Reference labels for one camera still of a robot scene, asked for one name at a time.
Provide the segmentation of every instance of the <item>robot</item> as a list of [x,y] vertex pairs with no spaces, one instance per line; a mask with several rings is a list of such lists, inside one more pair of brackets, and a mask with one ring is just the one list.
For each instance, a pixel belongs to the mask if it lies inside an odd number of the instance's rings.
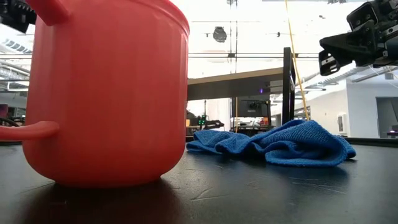
[[398,65],[398,0],[373,0],[347,16],[351,32],[320,40],[320,74],[338,72],[355,61],[357,67]]
[[0,24],[26,33],[29,24],[36,23],[37,15],[25,0],[0,0]]

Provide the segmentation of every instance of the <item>blue towel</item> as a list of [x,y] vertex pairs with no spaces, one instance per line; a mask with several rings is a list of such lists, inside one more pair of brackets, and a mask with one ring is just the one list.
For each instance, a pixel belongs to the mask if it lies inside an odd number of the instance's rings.
[[197,131],[193,137],[187,144],[191,152],[265,155],[267,162],[285,166],[332,167],[356,155],[344,138],[330,134],[316,121],[289,121],[251,138],[212,130]]

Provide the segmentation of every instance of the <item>pot handle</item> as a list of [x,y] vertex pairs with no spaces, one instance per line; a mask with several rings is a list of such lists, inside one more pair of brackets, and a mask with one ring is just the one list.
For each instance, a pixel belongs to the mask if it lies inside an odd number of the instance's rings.
[[69,10],[62,0],[26,0],[47,26],[60,24],[68,20]]
[[59,129],[59,124],[54,121],[39,121],[38,123],[21,127],[0,126],[0,139],[22,141],[47,138],[57,134]]

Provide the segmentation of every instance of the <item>gray table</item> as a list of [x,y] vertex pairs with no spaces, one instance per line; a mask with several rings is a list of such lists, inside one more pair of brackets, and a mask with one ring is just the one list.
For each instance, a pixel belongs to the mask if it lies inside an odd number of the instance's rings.
[[270,95],[283,92],[284,68],[188,79],[188,100]]
[[71,189],[0,147],[0,223],[398,223],[398,149],[354,146],[329,169],[185,153],[152,184]]

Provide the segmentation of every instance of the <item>black cable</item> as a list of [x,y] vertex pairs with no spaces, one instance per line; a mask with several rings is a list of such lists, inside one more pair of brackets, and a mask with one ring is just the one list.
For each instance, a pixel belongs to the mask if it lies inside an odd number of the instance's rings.
[[7,118],[0,118],[0,122],[1,124],[3,122],[10,124],[13,127],[19,127],[19,125],[17,123],[15,123],[13,120],[7,119]]

